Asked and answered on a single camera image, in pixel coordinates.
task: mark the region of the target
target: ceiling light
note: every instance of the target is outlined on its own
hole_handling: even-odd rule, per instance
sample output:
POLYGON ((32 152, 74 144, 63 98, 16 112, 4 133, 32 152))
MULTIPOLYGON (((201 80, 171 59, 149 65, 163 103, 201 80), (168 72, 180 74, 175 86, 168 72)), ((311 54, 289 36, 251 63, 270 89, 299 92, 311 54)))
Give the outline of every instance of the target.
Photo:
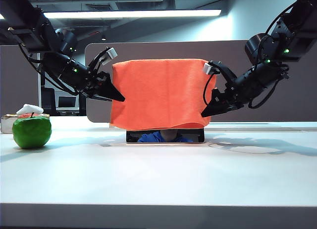
POLYGON ((47 18, 152 18, 152 17, 206 17, 218 16, 221 10, 147 10, 147 11, 95 11, 95 12, 49 12, 47 18))

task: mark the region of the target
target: gray cubicle partition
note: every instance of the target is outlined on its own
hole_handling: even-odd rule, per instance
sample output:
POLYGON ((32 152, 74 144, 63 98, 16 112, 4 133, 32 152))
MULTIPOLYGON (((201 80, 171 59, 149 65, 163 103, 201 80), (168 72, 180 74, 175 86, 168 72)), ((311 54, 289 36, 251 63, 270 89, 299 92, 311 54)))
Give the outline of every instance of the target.
MULTIPOLYGON (((172 43, 111 43, 90 44, 85 57, 88 64, 106 46, 114 47, 118 57, 101 70, 111 73, 111 65, 131 59, 201 58, 222 61, 237 76, 246 72, 251 63, 244 52, 246 41, 172 42, 172 43)), ((275 122, 317 121, 317 45, 298 63, 290 64, 290 79, 281 81, 273 96, 259 109, 242 109, 213 116, 214 122, 275 122)), ((224 90, 219 76, 216 86, 224 90)), ((262 100, 259 96, 254 104, 262 100)), ((87 99, 87 116, 92 122, 109 122, 111 102, 87 99)))
POLYGON ((16 45, 0 46, 0 115, 39 105, 39 78, 16 45))

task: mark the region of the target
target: tissue box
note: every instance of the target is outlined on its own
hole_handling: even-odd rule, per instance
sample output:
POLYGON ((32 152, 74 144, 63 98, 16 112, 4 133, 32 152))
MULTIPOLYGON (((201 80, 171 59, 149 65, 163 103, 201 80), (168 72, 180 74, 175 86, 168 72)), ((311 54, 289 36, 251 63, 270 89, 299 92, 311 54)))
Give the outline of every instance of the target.
MULTIPOLYGON (((44 116, 49 118, 49 114, 40 114, 39 116, 44 116)), ((20 115, 16 114, 6 114, 1 117, 1 132, 3 134, 11 134, 12 133, 12 126, 15 120, 19 118, 20 115)))

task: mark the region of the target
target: green apple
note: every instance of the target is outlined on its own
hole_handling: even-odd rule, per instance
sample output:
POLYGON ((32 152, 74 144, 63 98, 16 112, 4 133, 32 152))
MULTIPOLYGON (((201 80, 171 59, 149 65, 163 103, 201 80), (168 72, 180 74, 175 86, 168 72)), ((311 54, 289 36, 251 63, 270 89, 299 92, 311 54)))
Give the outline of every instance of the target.
POLYGON ((44 146, 51 137, 52 125, 44 116, 24 115, 14 121, 13 139, 21 148, 44 146))

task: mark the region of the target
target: black robotic arm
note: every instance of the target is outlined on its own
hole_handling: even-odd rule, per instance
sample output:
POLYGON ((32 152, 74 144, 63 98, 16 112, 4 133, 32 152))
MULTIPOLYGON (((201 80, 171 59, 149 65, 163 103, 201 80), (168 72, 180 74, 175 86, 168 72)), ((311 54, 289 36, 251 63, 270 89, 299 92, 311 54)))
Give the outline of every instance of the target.
POLYGON ((297 62, 314 45, 317 39, 317 0, 297 0, 272 22, 265 33, 250 38, 245 52, 253 67, 243 75, 236 75, 219 62, 209 62, 205 72, 222 74, 226 89, 221 93, 212 90, 212 98, 202 112, 203 117, 240 109, 248 103, 250 108, 262 106, 272 95, 279 81, 289 78, 288 65, 297 62), (276 23, 272 33, 271 27, 276 23), (267 96, 257 105, 252 101, 265 89, 273 86, 267 96))
POLYGON ((0 13, 10 25, 8 33, 24 54, 22 46, 30 54, 26 56, 28 61, 42 75, 46 72, 54 80, 53 85, 73 95, 81 92, 92 99, 125 100, 111 83, 109 73, 98 72, 101 64, 105 65, 117 56, 113 48, 107 47, 86 67, 72 59, 77 45, 75 35, 68 30, 54 30, 41 9, 33 7, 28 0, 0 0, 0 13), (43 59, 33 59, 33 53, 42 53, 43 59))

